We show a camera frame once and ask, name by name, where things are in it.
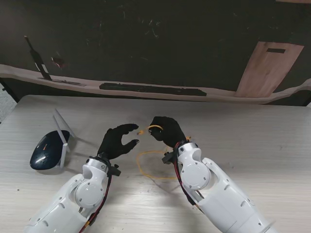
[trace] robotic hand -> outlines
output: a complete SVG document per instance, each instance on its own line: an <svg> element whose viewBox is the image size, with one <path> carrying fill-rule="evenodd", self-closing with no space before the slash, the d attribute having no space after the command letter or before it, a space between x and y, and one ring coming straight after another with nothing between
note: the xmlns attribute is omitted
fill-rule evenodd
<svg viewBox="0 0 311 233"><path fill-rule="evenodd" d="M120 125L109 129L96 157L90 157L83 165L83 173L72 177L56 193L50 203L32 217L25 233L81 233L91 225L107 198L111 176L120 175L118 166L111 166L115 159L133 149L139 140L122 145L124 134L138 128L135 124ZM103 183L108 177L106 189Z"/></svg>
<svg viewBox="0 0 311 233"><path fill-rule="evenodd" d="M173 163L177 178L188 201L196 205L223 233L277 233L271 223L259 213L250 198L208 158L201 159L201 150L186 140L177 121L156 116L151 125L151 135L173 148L162 159ZM182 165L181 175L178 164ZM207 197L199 190L209 189Z"/></svg>

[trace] white robotic arm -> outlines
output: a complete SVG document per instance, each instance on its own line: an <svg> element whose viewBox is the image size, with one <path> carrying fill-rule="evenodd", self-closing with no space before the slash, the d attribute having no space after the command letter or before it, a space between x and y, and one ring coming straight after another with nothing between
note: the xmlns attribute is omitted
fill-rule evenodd
<svg viewBox="0 0 311 233"><path fill-rule="evenodd" d="M33 216L25 233L78 233L103 202L109 166L96 158L83 165L83 174L72 177L52 201Z"/></svg>
<svg viewBox="0 0 311 233"><path fill-rule="evenodd" d="M277 233L250 198L212 160L201 160L201 150L194 143L178 149L182 164L181 181L185 191L223 233ZM216 176L211 183L211 176ZM207 197L198 190L208 188Z"/></svg>

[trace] wooden panel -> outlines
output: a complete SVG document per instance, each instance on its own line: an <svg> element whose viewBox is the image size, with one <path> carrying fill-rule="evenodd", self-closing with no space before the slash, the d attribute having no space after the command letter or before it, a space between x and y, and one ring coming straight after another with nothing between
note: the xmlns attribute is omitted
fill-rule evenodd
<svg viewBox="0 0 311 233"><path fill-rule="evenodd" d="M311 0L276 0L282 2L291 2L291 3L311 3Z"/></svg>
<svg viewBox="0 0 311 233"><path fill-rule="evenodd" d="M258 42L241 78L236 97L269 97L290 71L303 47Z"/></svg>

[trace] wooden table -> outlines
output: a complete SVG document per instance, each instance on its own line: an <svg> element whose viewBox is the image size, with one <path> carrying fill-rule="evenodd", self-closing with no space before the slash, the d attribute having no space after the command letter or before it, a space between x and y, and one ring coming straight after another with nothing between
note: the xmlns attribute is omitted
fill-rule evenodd
<svg viewBox="0 0 311 233"><path fill-rule="evenodd" d="M77 136L63 172L37 172L29 166L39 140L55 130L57 107ZM307 107L239 105L160 100L27 96L0 125L1 232L21 233L28 219L95 155L106 130L124 123L141 128L154 116L175 118L203 155L214 160L257 204L280 233L311 229L311 110ZM136 156L164 150L148 134L123 141L140 143L113 161L107 202L90 233L218 233L186 200L176 180L151 180L140 174ZM174 176L162 155L140 157L145 172Z"/></svg>

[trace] black glove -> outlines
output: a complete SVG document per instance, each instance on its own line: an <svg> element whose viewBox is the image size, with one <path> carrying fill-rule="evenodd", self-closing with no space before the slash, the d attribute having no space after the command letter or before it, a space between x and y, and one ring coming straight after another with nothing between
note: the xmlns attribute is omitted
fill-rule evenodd
<svg viewBox="0 0 311 233"><path fill-rule="evenodd" d="M122 145L122 136L136 129L138 129L136 124L125 124L107 130L97 154L103 153L107 159L115 159L122 154L127 154L137 145L139 140L134 139L126 145Z"/></svg>
<svg viewBox="0 0 311 233"><path fill-rule="evenodd" d="M163 141L167 146L174 147L177 142L186 141L176 120L166 116L155 116L150 125L159 125L163 128L152 127L149 129L151 135L158 141Z"/></svg>

